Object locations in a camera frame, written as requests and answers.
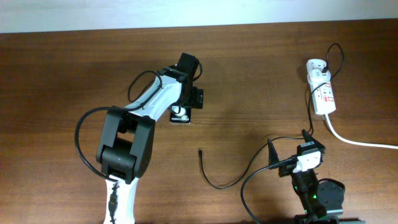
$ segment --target power strip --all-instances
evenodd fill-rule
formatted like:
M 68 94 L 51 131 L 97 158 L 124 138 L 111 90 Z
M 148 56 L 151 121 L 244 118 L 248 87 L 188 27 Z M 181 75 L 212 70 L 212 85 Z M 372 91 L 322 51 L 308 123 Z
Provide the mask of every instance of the power strip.
M 313 107 L 316 114 L 324 115 L 336 110 L 335 97 L 331 90 L 330 72 L 322 73 L 326 67 L 326 62 L 321 59 L 311 59 L 307 62 L 307 79 L 310 84 L 311 92 L 318 86 L 312 95 Z

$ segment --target small robotic arm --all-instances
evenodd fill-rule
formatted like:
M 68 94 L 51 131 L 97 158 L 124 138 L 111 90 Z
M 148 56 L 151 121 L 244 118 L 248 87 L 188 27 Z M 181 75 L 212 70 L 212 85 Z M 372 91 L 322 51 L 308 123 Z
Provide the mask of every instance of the small robotic arm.
M 160 77 L 156 76 L 152 86 L 126 110 L 108 110 L 96 161 L 101 172 L 117 182 L 106 180 L 109 202 L 104 223 L 135 222 L 137 182 L 149 165 L 156 121 L 170 106 L 203 108 L 203 90 L 193 86 L 199 65 L 197 58 L 183 53 L 176 65 L 158 71 Z M 142 102 L 146 103 L 140 109 L 128 111 Z M 133 142 L 119 138 L 118 133 L 133 133 Z

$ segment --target wooden table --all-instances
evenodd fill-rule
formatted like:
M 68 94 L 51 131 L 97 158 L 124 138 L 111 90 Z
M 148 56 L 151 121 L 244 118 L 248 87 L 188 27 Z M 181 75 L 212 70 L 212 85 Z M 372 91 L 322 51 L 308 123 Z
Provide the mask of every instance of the wooden table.
M 267 138 L 308 129 L 305 63 L 339 42 L 346 54 L 333 80 L 336 131 L 357 141 L 398 144 L 398 20 L 307 22 L 170 29 L 92 30 L 0 35 L 0 217 L 2 223 L 102 223 L 106 187 L 81 162 L 73 144 L 79 117 L 97 106 L 124 106 L 136 75 L 197 56 L 205 90 L 191 125 L 156 124 L 152 160 L 139 181 L 138 223 L 251 221 L 237 178 Z M 340 55 L 330 54 L 335 70 Z M 143 78 L 139 91 L 150 79 Z M 319 178 L 346 185 L 343 218 L 398 222 L 398 151 L 343 143 L 313 114 L 317 140 L 326 146 Z M 90 162 L 104 113 L 89 117 L 81 146 Z M 280 158 L 301 141 L 275 142 Z M 267 164 L 260 153 L 254 171 Z M 252 179 L 246 201 L 261 220 L 292 218 L 303 208 L 277 171 Z

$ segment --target white cable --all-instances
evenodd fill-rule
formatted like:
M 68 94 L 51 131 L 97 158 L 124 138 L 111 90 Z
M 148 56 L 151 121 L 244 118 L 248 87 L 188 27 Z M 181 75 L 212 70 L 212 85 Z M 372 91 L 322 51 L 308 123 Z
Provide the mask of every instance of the white cable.
M 329 120 L 329 116 L 327 114 L 324 115 L 326 118 L 326 122 L 328 123 L 329 129 L 330 131 L 340 140 L 342 140 L 343 142 L 347 142 L 350 144 L 355 144 L 355 145 L 359 145 L 359 146 L 371 146 L 371 147 L 385 147 L 385 148 L 389 148 L 389 149 L 398 149 L 398 146 L 390 146 L 390 145 L 385 145 L 385 144 L 372 144 L 372 143 L 363 143 L 363 142 L 354 142 L 354 141 L 350 141 L 347 140 L 343 137 L 341 137 L 340 135 L 338 135 L 336 133 L 336 131 L 333 129 L 333 126 L 330 123 Z

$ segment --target white backdrop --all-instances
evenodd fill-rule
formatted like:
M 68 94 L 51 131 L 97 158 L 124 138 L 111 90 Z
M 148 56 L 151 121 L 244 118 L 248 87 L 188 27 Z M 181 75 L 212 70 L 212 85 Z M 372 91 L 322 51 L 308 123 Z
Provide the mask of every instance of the white backdrop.
M 0 32 L 398 17 L 398 0 L 0 0 Z

